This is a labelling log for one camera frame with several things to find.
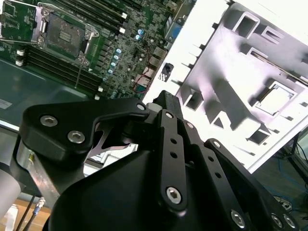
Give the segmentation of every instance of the silver screw head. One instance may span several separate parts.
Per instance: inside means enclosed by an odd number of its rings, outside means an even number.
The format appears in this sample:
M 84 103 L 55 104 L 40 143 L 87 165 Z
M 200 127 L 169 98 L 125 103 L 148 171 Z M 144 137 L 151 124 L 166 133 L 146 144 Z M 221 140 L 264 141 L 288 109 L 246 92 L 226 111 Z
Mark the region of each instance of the silver screw head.
M 189 126 L 191 129 L 194 128 L 194 126 L 190 122 L 187 122 L 187 126 Z
M 170 114 L 169 112 L 166 112 L 166 116 L 168 116 L 170 119 L 172 119 L 172 118 L 173 118 L 173 115 L 172 115 L 172 114 Z
M 172 203 L 177 204 L 177 205 L 181 203 L 182 197 L 181 197 L 180 192 L 177 189 L 173 187 L 169 187 L 167 188 L 166 193 L 167 193 L 167 197 Z
M 54 127 L 58 124 L 58 120 L 51 115 L 44 115 L 40 118 L 40 122 L 42 125 L 47 127 Z
M 275 224 L 276 224 L 279 228 L 282 228 L 282 223 L 281 223 L 281 221 L 279 220 L 279 218 L 278 218 L 276 215 L 272 214 L 272 215 L 271 215 L 271 218 L 274 220 Z
M 145 111 L 145 106 L 143 106 L 142 104 L 137 104 L 137 107 L 140 109 L 140 110 L 143 110 Z
M 85 135 L 80 131 L 69 132 L 67 138 L 72 143 L 83 143 L 86 139 Z
M 85 33 L 85 39 L 90 39 L 91 35 L 92 35 L 92 32 L 87 30 L 86 33 Z
M 217 141 L 214 141 L 213 143 L 216 147 L 220 148 L 220 144 Z
M 45 41 L 45 39 L 44 39 L 42 36 L 40 36 L 40 37 L 38 38 L 38 42 L 39 42 L 39 43 L 44 43 L 44 41 Z
M 47 9 L 42 10 L 42 15 L 43 16 L 47 16 L 49 14 L 50 14 L 50 10 L 47 10 Z
M 245 228 L 245 221 L 238 212 L 231 210 L 231 218 L 238 227 Z
M 288 223 L 289 226 L 291 226 L 291 228 L 295 229 L 295 224 L 294 222 L 287 216 L 287 215 L 283 215 L 285 221 Z
M 78 61 L 80 61 L 80 62 L 82 62 L 82 61 L 83 61 L 83 59 L 84 59 L 84 57 L 83 57 L 83 56 L 79 56 L 79 57 L 78 57 Z

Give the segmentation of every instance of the green circuit board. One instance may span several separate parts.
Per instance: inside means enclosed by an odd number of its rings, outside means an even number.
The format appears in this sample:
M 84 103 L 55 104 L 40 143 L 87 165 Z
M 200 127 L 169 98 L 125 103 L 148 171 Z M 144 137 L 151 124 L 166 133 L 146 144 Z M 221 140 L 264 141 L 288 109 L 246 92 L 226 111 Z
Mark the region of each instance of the green circuit board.
M 91 97 L 142 98 L 193 0 L 0 0 L 0 58 Z

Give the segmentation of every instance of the chip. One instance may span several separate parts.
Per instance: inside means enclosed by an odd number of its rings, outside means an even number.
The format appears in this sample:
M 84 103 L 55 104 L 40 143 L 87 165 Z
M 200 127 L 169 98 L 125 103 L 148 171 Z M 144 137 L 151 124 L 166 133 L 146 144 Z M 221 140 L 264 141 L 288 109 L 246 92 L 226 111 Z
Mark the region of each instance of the chip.
M 12 5 L 9 5 L 7 2 L 4 2 L 4 10 L 6 14 L 9 14 L 10 16 L 15 16 L 15 7 Z
M 80 53 L 85 30 L 51 14 L 46 35 L 47 48 L 69 58 L 77 58 Z

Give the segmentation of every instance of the silver metal bar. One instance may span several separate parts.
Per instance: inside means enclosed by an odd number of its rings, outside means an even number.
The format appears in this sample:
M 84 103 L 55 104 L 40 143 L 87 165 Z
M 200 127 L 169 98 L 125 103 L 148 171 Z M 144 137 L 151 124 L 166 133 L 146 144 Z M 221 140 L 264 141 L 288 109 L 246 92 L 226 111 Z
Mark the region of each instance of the silver metal bar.
M 31 6 L 31 7 L 34 7 L 34 8 L 40 8 L 39 6 L 31 5 L 31 4 L 28 4 L 28 3 L 21 2 L 21 1 L 16 1 L 16 0 L 8 0 L 8 1 L 16 2 L 18 4 L 22 4 L 22 5 L 26 5 L 26 6 Z
M 17 42 L 17 43 L 24 43 L 24 44 L 33 44 L 35 43 L 34 41 L 31 41 L 31 42 L 25 42 L 25 41 L 17 41 L 17 40 L 9 40 L 9 39 L 1 39 L 0 38 L 0 41 L 6 41 L 6 42 Z

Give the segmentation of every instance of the blue capacitor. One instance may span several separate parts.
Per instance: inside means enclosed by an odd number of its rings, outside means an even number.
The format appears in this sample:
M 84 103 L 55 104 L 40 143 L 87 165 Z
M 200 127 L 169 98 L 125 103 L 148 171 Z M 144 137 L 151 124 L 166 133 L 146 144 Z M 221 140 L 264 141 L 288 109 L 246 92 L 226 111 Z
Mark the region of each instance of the blue capacitor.
M 139 34 L 139 35 L 143 35 L 143 34 L 144 34 L 144 30 L 143 30 L 143 29 L 139 29 L 139 30 L 138 30 L 138 34 Z
M 135 39 L 136 39 L 136 40 L 140 40 L 140 39 L 141 39 L 141 35 L 136 35 L 136 36 L 135 36 Z

